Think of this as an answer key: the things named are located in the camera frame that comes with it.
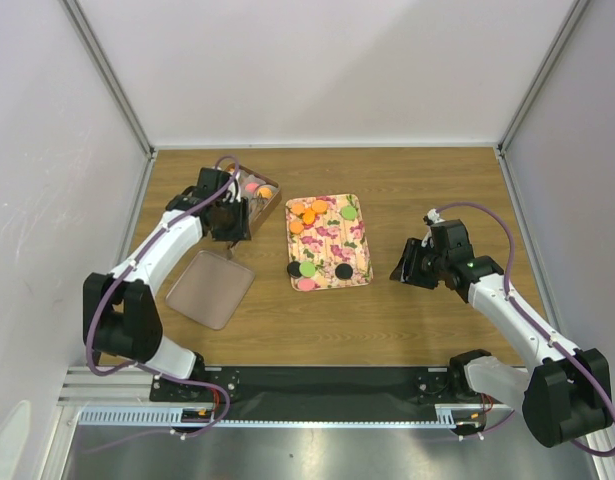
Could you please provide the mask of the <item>orange pumpkin cookie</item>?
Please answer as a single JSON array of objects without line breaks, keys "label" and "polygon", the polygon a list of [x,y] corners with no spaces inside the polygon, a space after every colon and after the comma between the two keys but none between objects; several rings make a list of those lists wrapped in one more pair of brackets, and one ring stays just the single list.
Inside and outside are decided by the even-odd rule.
[{"label": "orange pumpkin cookie", "polygon": [[293,235],[300,235],[305,230],[305,225],[301,221],[293,221],[289,224],[289,230]]}]

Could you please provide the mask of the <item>rose gold tin lid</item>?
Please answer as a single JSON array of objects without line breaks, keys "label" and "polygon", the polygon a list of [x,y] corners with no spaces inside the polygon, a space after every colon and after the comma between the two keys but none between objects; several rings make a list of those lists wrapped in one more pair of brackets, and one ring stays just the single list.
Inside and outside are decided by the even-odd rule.
[{"label": "rose gold tin lid", "polygon": [[201,250],[165,297],[166,305],[209,329],[222,330],[255,279],[245,266]]}]

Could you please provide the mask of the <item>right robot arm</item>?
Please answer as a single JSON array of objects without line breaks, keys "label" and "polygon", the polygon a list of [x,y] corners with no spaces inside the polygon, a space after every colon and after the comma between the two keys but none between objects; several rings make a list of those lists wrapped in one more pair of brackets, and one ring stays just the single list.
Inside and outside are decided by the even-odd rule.
[{"label": "right robot arm", "polygon": [[562,336],[513,289],[507,271],[489,256],[476,256],[462,221],[431,210],[425,222],[425,237],[407,240],[391,279],[454,291],[497,328],[524,365],[506,365],[484,350],[455,356],[449,394],[461,402],[479,394],[502,402],[545,447],[615,427],[606,358]]}]

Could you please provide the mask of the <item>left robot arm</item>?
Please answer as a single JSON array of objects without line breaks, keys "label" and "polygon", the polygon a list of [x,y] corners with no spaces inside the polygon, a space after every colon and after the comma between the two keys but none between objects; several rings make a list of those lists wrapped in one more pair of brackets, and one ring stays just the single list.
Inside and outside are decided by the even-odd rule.
[{"label": "left robot arm", "polygon": [[196,184],[175,195],[154,230],[107,274],[83,283],[83,342],[90,371],[99,377],[137,367],[171,381],[185,400],[209,385],[203,357],[166,337],[156,305],[164,280],[205,236],[237,243],[251,237],[249,201],[240,166],[203,167]]}]

